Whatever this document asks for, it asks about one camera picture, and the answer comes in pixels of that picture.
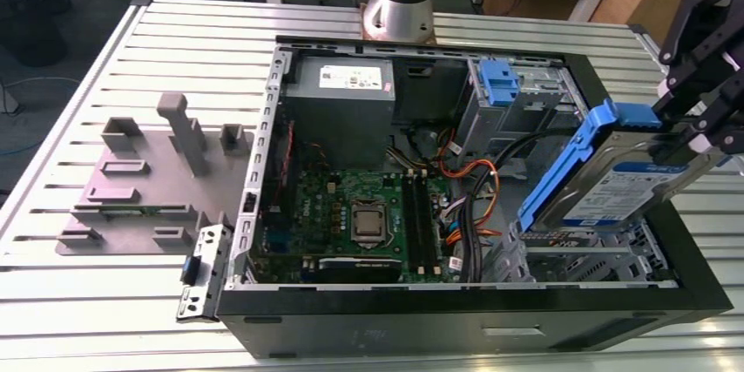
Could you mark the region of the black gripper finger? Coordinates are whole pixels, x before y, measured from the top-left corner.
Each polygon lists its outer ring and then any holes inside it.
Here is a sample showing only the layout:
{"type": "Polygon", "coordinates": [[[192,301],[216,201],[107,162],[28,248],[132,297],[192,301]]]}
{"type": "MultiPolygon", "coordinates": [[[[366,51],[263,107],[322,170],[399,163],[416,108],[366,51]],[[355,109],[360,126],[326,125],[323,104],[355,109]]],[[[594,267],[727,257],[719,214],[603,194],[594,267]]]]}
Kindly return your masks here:
{"type": "Polygon", "coordinates": [[[659,101],[660,118],[684,115],[702,96],[743,90],[743,0],[682,0],[659,60],[668,67],[659,101]]]}
{"type": "Polygon", "coordinates": [[[703,114],[651,152],[656,164],[688,164],[715,150],[743,154],[743,84],[723,84],[714,92],[718,98],[703,114]]]}

